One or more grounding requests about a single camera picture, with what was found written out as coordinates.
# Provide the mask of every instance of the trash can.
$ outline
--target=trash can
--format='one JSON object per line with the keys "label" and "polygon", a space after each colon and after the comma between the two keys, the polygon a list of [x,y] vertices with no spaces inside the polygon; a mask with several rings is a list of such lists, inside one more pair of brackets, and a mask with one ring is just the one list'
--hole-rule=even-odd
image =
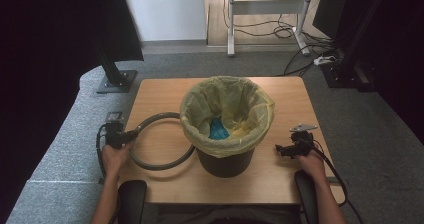
{"label": "trash can", "polygon": [[[234,177],[250,164],[274,118],[274,102],[247,78],[219,76],[194,85],[180,106],[184,135],[196,147],[203,168]],[[218,120],[225,138],[211,138]]]}

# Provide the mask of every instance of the black metal stand base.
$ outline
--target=black metal stand base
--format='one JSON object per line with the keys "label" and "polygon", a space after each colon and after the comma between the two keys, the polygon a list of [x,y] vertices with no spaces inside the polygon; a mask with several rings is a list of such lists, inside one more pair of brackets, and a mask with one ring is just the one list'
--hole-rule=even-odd
{"label": "black metal stand base", "polygon": [[358,63],[350,75],[340,75],[341,65],[331,63],[320,65],[327,85],[330,88],[356,88],[360,92],[374,92],[373,70]]}
{"label": "black metal stand base", "polygon": [[100,83],[99,88],[97,89],[98,94],[106,93],[127,93],[130,91],[131,84],[134,81],[137,71],[135,70],[125,70],[119,71],[121,74],[122,80],[118,84],[112,84],[109,82],[108,78],[105,76]]}

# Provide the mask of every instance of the person's left hand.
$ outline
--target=person's left hand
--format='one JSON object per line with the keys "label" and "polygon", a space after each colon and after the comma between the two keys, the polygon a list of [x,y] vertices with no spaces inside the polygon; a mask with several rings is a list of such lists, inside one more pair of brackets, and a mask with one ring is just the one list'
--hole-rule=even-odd
{"label": "person's left hand", "polygon": [[107,177],[116,177],[119,175],[121,167],[128,161],[130,148],[134,146],[134,141],[123,144],[121,149],[114,149],[105,145],[102,150],[103,165]]}

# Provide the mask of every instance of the chair armrest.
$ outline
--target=chair armrest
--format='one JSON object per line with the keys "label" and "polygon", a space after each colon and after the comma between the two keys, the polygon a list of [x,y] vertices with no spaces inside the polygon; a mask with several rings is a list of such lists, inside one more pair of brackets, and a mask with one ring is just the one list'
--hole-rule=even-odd
{"label": "chair armrest", "polygon": [[142,180],[127,181],[119,187],[121,203],[118,213],[119,223],[141,223],[146,190],[147,184]]}
{"label": "chair armrest", "polygon": [[318,223],[318,206],[315,185],[312,178],[303,170],[294,174],[294,180],[299,191],[306,221],[309,224]]}

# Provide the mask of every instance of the gray carpet floor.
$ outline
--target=gray carpet floor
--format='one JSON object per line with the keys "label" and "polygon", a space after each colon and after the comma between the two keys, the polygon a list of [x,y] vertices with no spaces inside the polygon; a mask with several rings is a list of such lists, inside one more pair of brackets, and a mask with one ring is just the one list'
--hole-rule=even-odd
{"label": "gray carpet floor", "polygon": [[[100,67],[81,77],[80,92],[43,160],[27,181],[8,223],[88,223],[99,198],[101,172],[95,137],[108,112],[127,121],[140,83],[147,78],[275,76],[294,52],[150,54],[144,62],[118,63],[137,70],[129,93],[97,94]],[[296,69],[311,58],[298,57]],[[365,223],[424,223],[424,147],[378,93],[330,89],[319,67],[303,80],[349,199]],[[357,219],[342,207],[350,223]],[[157,208],[146,205],[144,223]]]}

